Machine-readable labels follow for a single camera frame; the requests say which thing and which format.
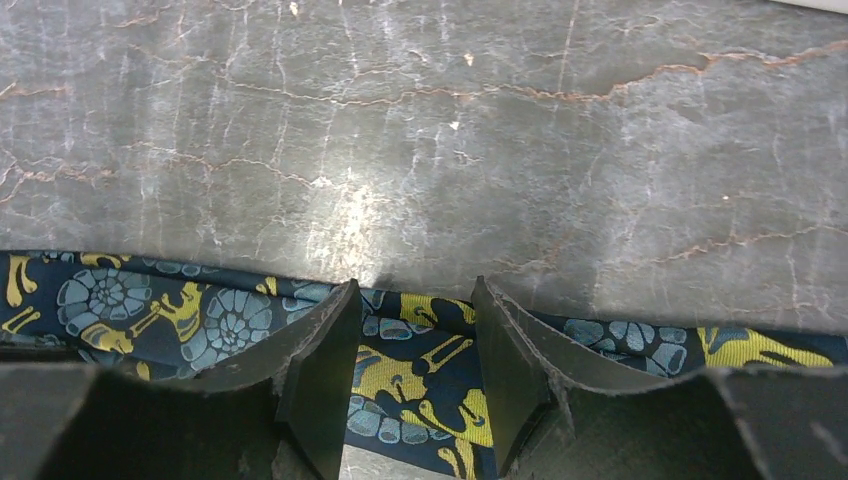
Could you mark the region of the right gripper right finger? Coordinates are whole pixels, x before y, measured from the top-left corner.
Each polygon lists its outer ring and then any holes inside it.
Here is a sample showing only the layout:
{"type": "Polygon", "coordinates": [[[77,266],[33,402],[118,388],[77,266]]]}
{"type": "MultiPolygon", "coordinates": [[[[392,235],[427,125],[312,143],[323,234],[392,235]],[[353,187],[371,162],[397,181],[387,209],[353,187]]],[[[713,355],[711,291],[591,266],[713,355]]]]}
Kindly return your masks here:
{"type": "Polygon", "coordinates": [[[661,380],[595,353],[478,277],[476,344],[502,477],[673,477],[661,380]]]}

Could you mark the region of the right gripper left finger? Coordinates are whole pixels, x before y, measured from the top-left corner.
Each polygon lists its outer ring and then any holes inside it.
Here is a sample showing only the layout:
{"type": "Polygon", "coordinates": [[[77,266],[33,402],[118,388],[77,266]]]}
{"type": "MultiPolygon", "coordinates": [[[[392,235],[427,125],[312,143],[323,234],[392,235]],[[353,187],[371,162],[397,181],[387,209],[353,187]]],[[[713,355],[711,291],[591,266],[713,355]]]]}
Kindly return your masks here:
{"type": "Polygon", "coordinates": [[[303,318],[202,370],[200,438],[181,479],[335,479],[359,345],[350,280],[303,318]]]}

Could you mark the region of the blue yellow patterned tie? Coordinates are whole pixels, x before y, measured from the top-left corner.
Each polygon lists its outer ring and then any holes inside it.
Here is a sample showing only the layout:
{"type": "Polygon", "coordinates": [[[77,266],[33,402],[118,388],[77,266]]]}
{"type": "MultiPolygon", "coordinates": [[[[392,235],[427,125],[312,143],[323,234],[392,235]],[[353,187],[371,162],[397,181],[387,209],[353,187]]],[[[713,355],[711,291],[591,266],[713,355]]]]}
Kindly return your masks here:
{"type": "MultiPolygon", "coordinates": [[[[333,285],[149,257],[1,255],[1,475],[181,479],[204,369],[303,318],[333,285]]],[[[470,301],[359,286],[344,445],[457,479],[843,479],[847,340],[528,311],[661,380],[673,477],[502,477],[470,301]]]]}

